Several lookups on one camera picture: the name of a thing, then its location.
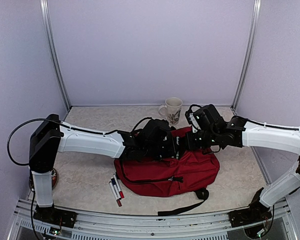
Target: mug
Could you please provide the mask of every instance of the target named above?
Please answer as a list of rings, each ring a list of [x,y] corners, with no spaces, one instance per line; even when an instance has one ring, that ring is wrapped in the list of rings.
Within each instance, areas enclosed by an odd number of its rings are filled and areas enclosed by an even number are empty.
[[[169,124],[176,125],[180,119],[180,112],[182,107],[182,100],[177,97],[170,97],[165,100],[165,105],[161,105],[158,112],[161,117],[167,119]]]

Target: wire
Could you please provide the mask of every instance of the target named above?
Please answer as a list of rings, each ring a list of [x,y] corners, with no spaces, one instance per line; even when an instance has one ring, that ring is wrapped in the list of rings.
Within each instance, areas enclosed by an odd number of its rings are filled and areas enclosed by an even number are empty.
[[[210,130],[211,130],[211,132],[212,132],[215,136],[222,137],[221,134],[216,133],[216,132],[214,131],[214,126],[215,126],[215,124],[216,124],[216,123],[212,123],[212,124],[210,125]]]
[[[201,129],[196,128],[195,125],[192,124],[191,126],[194,127],[194,129],[197,130],[198,132],[201,131]]]
[[[115,132],[118,132],[117,129],[109,131],[109,132],[91,131],[91,130],[81,129],[81,128],[77,128],[77,127],[71,127],[70,129],[75,130],[75,131],[79,131],[79,132],[83,132],[83,133],[96,134],[96,135],[109,135],[109,134],[113,134]]]
[[[218,151],[210,151],[210,152],[206,152],[206,153],[202,153],[202,154],[203,154],[203,155],[216,154],[216,153],[220,152],[220,150],[221,150],[221,147],[219,146]]]
[[[145,118],[143,118],[143,119],[141,119],[135,126],[134,126],[134,128],[132,129],[132,131],[131,132],[133,132],[138,126],[139,126],[139,124],[140,123],[142,123],[143,121],[145,121],[145,120],[147,120],[147,119],[153,119],[152,117],[150,117],[150,116],[147,116],[147,117],[145,117]]]
[[[14,158],[12,157],[11,155],[11,152],[10,152],[10,141],[11,141],[11,138],[12,136],[16,133],[16,131],[18,131],[20,128],[22,128],[23,126],[27,125],[27,124],[30,124],[30,123],[33,123],[33,122],[50,122],[50,123],[54,123],[54,124],[58,124],[59,126],[62,126],[66,129],[72,129],[72,130],[75,130],[75,131],[79,131],[79,132],[84,132],[84,133],[90,133],[90,134],[96,134],[96,135],[109,135],[109,134],[113,134],[115,132],[117,132],[118,130],[112,130],[112,131],[109,131],[109,132],[97,132],[97,131],[90,131],[90,130],[85,130],[85,129],[81,129],[81,128],[77,128],[77,127],[70,127],[68,125],[65,125],[59,121],[56,121],[56,120],[52,120],[52,119],[46,119],[46,118],[34,118],[34,119],[31,119],[29,121],[25,121],[24,123],[21,123],[19,126],[17,126],[9,135],[8,139],[7,139],[7,143],[6,143],[6,150],[8,152],[8,156],[10,158],[10,160],[18,165],[18,166],[28,166],[29,163],[20,163],[20,162],[17,162],[16,160],[14,160]]]
[[[266,233],[261,236],[262,238],[270,232],[272,224],[274,223],[274,219],[275,219],[275,205],[273,205],[272,207],[272,219],[271,219],[270,227],[266,230]]]
[[[39,238],[38,235],[37,235],[36,229],[35,229],[35,225],[34,225],[34,216],[33,216],[33,214],[32,214],[33,209],[34,209],[35,196],[36,196],[36,193],[33,192],[33,197],[32,197],[32,202],[31,202],[31,208],[30,208],[30,217],[31,217],[31,224],[32,224],[33,233],[34,233],[36,239],[37,239],[37,240],[40,240],[40,238]]]
[[[268,228],[268,226],[269,226],[269,219],[265,217],[265,227]]]
[[[275,126],[275,125],[269,125],[269,124],[264,124],[264,123],[261,123],[261,122],[253,121],[253,120],[250,120],[248,118],[244,118],[242,116],[235,116],[235,117],[238,117],[238,118],[241,118],[241,119],[245,119],[245,120],[247,120],[250,123],[253,123],[253,124],[256,124],[256,125],[259,125],[259,126],[263,126],[263,127],[267,127],[267,128],[290,130],[290,131],[300,131],[299,128],[295,128],[295,127]]]
[[[189,110],[192,110],[193,107],[202,108],[202,106],[200,106],[198,104],[191,104],[190,107],[189,107]]]
[[[35,119],[31,119],[31,120],[29,120],[29,121],[25,121],[24,123],[20,124],[19,126],[17,126],[17,127],[10,133],[10,135],[9,135],[9,137],[8,137],[8,140],[7,140],[7,143],[6,143],[6,150],[7,150],[7,152],[8,152],[8,156],[9,156],[10,160],[11,160],[14,164],[16,164],[16,165],[18,165],[18,166],[28,166],[28,165],[29,165],[29,163],[19,163],[19,162],[15,161],[14,158],[12,157],[11,152],[10,152],[10,140],[11,140],[12,136],[15,134],[16,131],[18,131],[18,130],[19,130],[20,128],[22,128],[23,126],[25,126],[25,125],[27,125],[27,124],[30,124],[30,123],[33,123],[33,122],[42,122],[42,121],[55,123],[55,124],[58,124],[58,125],[60,125],[60,126],[62,126],[62,127],[67,128],[67,129],[70,128],[69,126],[62,124],[61,122],[58,122],[58,121],[55,121],[55,120],[51,120],[51,119],[46,119],[46,118],[35,118]]]
[[[54,236],[57,236],[56,238],[54,238],[53,240],[57,240],[62,232],[62,227],[61,227],[61,223],[62,223],[62,217],[60,217],[60,224],[59,224],[59,233],[57,235],[54,235]]]

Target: mug handle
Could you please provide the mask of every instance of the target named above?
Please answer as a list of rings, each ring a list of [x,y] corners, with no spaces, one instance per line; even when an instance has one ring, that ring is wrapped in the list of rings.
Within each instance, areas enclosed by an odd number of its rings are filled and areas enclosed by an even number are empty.
[[[162,114],[160,111],[161,109],[165,109],[165,114]],[[164,119],[167,119],[167,106],[166,105],[161,105],[158,109],[158,113],[160,114],[161,117]]]

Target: lavender wall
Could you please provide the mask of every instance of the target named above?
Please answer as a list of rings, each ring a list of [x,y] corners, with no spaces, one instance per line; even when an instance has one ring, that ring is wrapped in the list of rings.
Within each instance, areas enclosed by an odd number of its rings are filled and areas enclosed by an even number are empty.
[[[7,237],[18,198],[28,188],[28,168],[8,159],[9,133],[31,118],[66,114],[44,31],[39,1],[0,0],[0,240]],[[21,129],[11,142],[19,162],[28,161],[35,127]]]
[[[242,98],[244,117],[300,126],[300,0],[262,1],[260,19]],[[258,148],[272,181],[298,159],[294,154]],[[300,233],[300,189],[287,197]]]
[[[231,105],[253,0],[58,0],[49,11],[71,103]]]

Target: backpack strap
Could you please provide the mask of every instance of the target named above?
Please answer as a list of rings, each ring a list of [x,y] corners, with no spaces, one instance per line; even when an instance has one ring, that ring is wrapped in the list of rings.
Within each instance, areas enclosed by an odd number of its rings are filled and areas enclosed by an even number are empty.
[[[159,217],[165,217],[165,216],[171,216],[171,215],[178,215],[185,212],[188,212],[192,209],[195,209],[196,207],[199,207],[201,204],[203,204],[209,197],[209,191],[206,188],[201,188],[197,191],[194,191],[197,198],[203,200],[202,202],[198,202],[196,204],[180,207],[172,211],[158,211]]]

